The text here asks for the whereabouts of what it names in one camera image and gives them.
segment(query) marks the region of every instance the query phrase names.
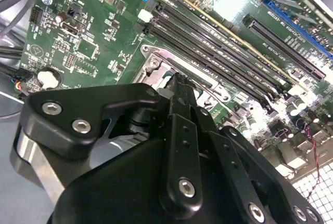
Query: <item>silver bolt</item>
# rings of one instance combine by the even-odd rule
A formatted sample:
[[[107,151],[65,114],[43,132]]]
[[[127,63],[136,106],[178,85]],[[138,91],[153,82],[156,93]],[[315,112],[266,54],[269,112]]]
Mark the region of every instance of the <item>silver bolt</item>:
[[[319,220],[318,220],[318,217],[315,215],[314,212],[312,212],[311,209],[307,208],[306,211],[307,211],[307,213],[310,215],[310,217],[311,217],[314,221],[316,221],[316,222],[319,221]]]
[[[46,5],[46,6],[50,6],[53,3],[53,0],[42,0],[42,2]]]
[[[151,95],[152,97],[156,96],[156,93],[153,89],[149,88],[146,90],[146,93],[148,93],[149,95]]]
[[[229,132],[231,133],[231,135],[237,137],[237,132],[235,132],[234,129],[230,129]]]
[[[303,213],[303,211],[298,206],[294,206],[293,211],[295,212],[295,214],[298,218],[300,218],[302,221],[306,221],[305,214]]]
[[[179,181],[179,190],[182,192],[183,195],[186,197],[192,198],[195,194],[195,189],[193,184],[186,179],[182,179]]]
[[[83,119],[75,120],[72,123],[72,127],[76,132],[81,134],[87,134],[92,129],[90,123]]]
[[[249,205],[249,210],[251,215],[260,223],[264,223],[265,221],[265,216],[264,213],[261,211],[260,208],[258,208],[257,205],[254,203],[250,203]]]
[[[47,102],[43,104],[42,110],[48,115],[58,115],[62,112],[61,106],[54,102]]]
[[[160,65],[160,62],[158,61],[158,59],[152,58],[149,61],[149,66],[153,69],[157,68]]]
[[[201,113],[205,116],[208,116],[208,111],[206,111],[204,108],[201,108]]]

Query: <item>black pcie slot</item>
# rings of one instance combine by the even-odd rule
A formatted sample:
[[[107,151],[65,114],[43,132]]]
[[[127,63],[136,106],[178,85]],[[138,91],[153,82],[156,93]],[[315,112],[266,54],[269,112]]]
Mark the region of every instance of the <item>black pcie slot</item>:
[[[184,51],[184,45],[175,41],[174,38],[170,37],[168,34],[161,31],[160,29],[153,27],[150,32],[151,34],[158,37],[166,44],[170,45],[174,50],[176,50],[177,53],[179,53],[183,57],[188,57],[190,60],[197,63],[201,69],[210,71],[212,74],[214,74],[213,76],[216,76],[220,81],[225,81],[227,83],[230,83],[231,85],[238,88],[240,91],[242,91],[243,93],[245,93],[246,95],[250,96],[251,98],[253,98],[258,102],[266,100],[263,96],[259,95],[255,91],[241,84],[239,81],[234,79],[228,73],[221,72],[215,66],[203,61],[200,57],[197,56],[197,54],[193,54],[192,51],[190,52]]]
[[[219,48],[215,43],[211,42],[210,40],[205,38],[205,36],[203,36],[200,32],[196,31],[196,29],[193,29],[191,26],[185,24],[187,27],[189,27],[192,30],[192,35],[193,35],[192,36],[191,34],[187,33],[184,29],[182,29],[179,26],[177,26],[176,24],[174,24],[171,20],[165,18],[163,15],[161,15],[158,22],[161,22],[168,29],[172,29],[177,34],[182,35],[184,38],[186,38],[186,40],[189,40],[192,43],[195,42],[193,44],[198,45],[202,49],[205,49],[205,51],[208,52],[212,56],[214,56],[214,54],[212,54],[212,51],[217,54],[218,54],[218,51],[226,53],[230,58],[237,60],[239,63],[246,66],[249,69],[249,71],[253,72],[254,75],[260,79],[259,82],[266,83],[270,87],[269,89],[275,88],[277,91],[280,91],[280,89],[279,89],[280,85],[278,85],[267,74],[265,74],[263,71],[261,71],[259,68],[257,68],[254,64],[249,62],[247,59],[240,57],[238,55],[238,53],[236,53],[232,49]],[[209,43],[209,45],[212,46],[213,48],[211,48],[207,45],[204,45],[203,41],[206,41],[207,43]],[[233,64],[231,62],[229,62],[229,64],[232,65],[233,69],[239,70],[239,68],[235,64]]]
[[[182,34],[181,33],[182,30],[177,25],[168,22],[163,18],[160,18],[160,20],[157,23],[162,27],[166,28],[168,31],[173,32],[173,34],[175,34],[178,37],[178,40],[183,39],[191,43],[193,45],[191,49],[194,53],[202,53],[203,55],[209,57],[215,63],[230,70],[230,72],[233,73],[233,75],[239,77],[240,80],[244,80],[247,84],[251,85],[251,87],[255,88],[261,94],[266,95],[267,88],[265,86],[263,86],[260,83],[254,83],[252,77],[250,77],[247,73],[243,72],[242,70],[240,70],[238,67],[236,67],[234,64],[230,63],[228,60],[224,59],[223,57],[217,54],[215,55],[209,47],[203,45],[200,41],[191,37],[191,35],[189,34],[185,35],[185,33]]]
[[[245,20],[244,23],[251,32],[271,45],[280,54],[291,58],[307,75],[314,78],[317,82],[320,82],[326,77],[326,75],[315,65],[311,64],[292,47],[288,46],[288,44],[286,44],[282,39],[280,39],[263,24],[255,20],[255,18],[249,17]]]
[[[185,6],[182,5],[182,4],[180,4],[179,2],[177,2],[177,4],[185,8]],[[178,20],[179,22],[181,22],[182,24],[184,24],[184,25],[188,26],[189,28],[191,28],[194,33],[196,33],[202,39],[204,39],[205,41],[207,41],[208,43],[210,43],[210,45],[213,45],[216,49],[228,52],[229,55],[231,55],[233,58],[235,58],[236,60],[238,60],[239,62],[241,62],[249,70],[252,70],[253,72],[255,72],[258,75],[258,77],[261,77],[262,79],[266,80],[267,83],[269,83],[271,85],[274,85],[273,87],[276,87],[276,89],[280,88],[280,85],[278,83],[276,83],[273,79],[271,79],[271,77],[268,74],[266,74],[265,72],[263,72],[262,70],[260,70],[257,66],[255,66],[251,62],[249,62],[247,60],[248,57],[247,57],[246,54],[234,52],[231,48],[229,48],[227,45],[225,45],[224,43],[222,43],[217,37],[215,37],[212,34],[212,32],[217,32],[217,30],[214,27],[212,27],[211,25],[209,25],[208,23],[204,22],[202,19],[199,19],[199,17],[196,16],[202,22],[201,23],[202,25],[204,25],[206,28],[210,29],[210,32],[207,29],[202,28],[200,25],[196,24],[191,19],[187,18],[184,14],[182,14],[181,12],[177,11],[176,9],[172,8],[169,5],[165,6],[164,11],[166,12],[166,15],[168,15],[169,17],[172,17],[172,18]],[[228,39],[222,33],[219,32],[218,34],[222,35],[225,39]],[[271,75],[273,75],[275,77],[278,77],[281,80],[284,80],[277,72],[275,72],[274,70],[272,70],[267,65],[261,63],[261,66],[264,69],[266,69],[267,71],[269,71],[269,73]]]

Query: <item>motherboard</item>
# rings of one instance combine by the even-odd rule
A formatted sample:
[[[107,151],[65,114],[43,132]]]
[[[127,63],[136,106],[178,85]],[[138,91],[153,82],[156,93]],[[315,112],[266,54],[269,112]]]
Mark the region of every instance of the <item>motherboard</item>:
[[[34,77],[21,86],[158,89],[181,72],[218,128],[307,154],[305,129],[333,136],[332,43],[308,0],[36,0],[20,65]]]

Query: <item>black plastic part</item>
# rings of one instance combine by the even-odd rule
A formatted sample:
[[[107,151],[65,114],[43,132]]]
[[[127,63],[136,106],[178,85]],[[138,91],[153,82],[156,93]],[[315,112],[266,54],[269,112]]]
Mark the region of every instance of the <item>black plastic part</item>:
[[[306,74],[314,78],[317,82],[322,81],[326,77],[326,75],[315,65],[313,65],[307,59],[301,56],[292,47],[288,46],[287,43],[285,43],[262,23],[255,20],[255,18],[251,16],[246,17],[244,19],[244,24],[248,29],[251,30],[251,32],[253,32],[265,42],[270,44],[280,54],[284,55],[286,58],[290,58],[291,60],[293,60],[299,66],[299,68],[301,68]]]
[[[16,82],[26,82],[32,79],[33,73],[24,68],[19,68],[11,77]]]
[[[107,118],[107,115],[118,115],[137,107],[153,108],[159,98],[146,84],[44,91],[26,99],[20,123],[26,135],[37,143],[66,159],[83,159],[100,135],[102,116]],[[42,105],[46,102],[58,103],[62,112],[45,114]],[[77,119],[88,121],[91,131],[87,134],[76,132],[72,122]]]

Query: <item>black connector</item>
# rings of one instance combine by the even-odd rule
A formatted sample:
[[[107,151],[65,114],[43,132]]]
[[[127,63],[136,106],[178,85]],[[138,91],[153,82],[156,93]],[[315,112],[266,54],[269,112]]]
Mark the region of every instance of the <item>black connector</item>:
[[[16,82],[27,82],[32,79],[33,73],[24,68],[19,68],[11,77]]]

